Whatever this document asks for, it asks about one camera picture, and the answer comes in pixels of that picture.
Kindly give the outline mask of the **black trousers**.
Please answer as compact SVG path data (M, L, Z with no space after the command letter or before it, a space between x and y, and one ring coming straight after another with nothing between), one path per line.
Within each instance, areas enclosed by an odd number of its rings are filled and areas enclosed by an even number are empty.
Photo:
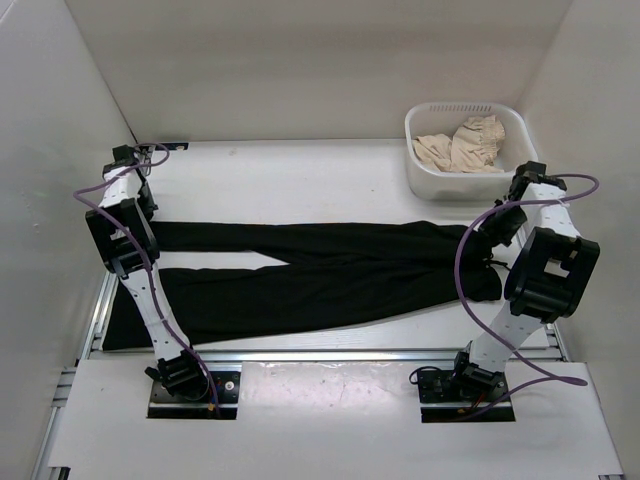
M195 344L352 326L453 302L454 259L466 228L406 224L250 225L155 222L162 252L255 252L251 269L167 268L160 280ZM472 235L459 269L464 293L496 301L492 247Z

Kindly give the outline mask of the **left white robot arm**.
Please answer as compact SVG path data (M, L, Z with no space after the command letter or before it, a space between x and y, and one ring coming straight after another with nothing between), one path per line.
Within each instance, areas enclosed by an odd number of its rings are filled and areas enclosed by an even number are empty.
M112 149L102 183L73 193L88 207L85 221L106 269L134 301L156 365L145 373L171 396L215 403L214 382L179 327L161 285L160 250L150 220L157 204L147 175L155 166L138 146Z

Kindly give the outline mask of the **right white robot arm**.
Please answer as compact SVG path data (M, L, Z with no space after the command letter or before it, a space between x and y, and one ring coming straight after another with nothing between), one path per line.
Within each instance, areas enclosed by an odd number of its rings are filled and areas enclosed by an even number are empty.
M569 213L566 175L549 175L529 161L515 170L508 193L478 217L458 244L454 284L465 295L459 271L469 238L491 246L522 242L504 285L504 304L454 360L449 387L460 399L490 394L504 378L507 361L542 326L577 309L600 255L599 245L581 236Z

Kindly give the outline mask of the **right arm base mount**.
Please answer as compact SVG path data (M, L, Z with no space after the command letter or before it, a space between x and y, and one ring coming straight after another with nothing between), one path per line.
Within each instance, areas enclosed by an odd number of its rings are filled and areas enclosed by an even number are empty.
M423 366L411 372L408 380L418 390L423 424L516 420L509 398L497 402L508 391L504 376L488 388L464 386L453 370Z

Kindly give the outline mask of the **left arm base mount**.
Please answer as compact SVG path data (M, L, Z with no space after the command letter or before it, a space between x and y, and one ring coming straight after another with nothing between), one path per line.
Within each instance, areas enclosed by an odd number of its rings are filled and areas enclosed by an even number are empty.
M235 420L241 391L240 364L214 364L209 367L217 392L218 407L210 404L211 387L206 379L198 381L185 395L170 394L153 381L148 407L149 419Z

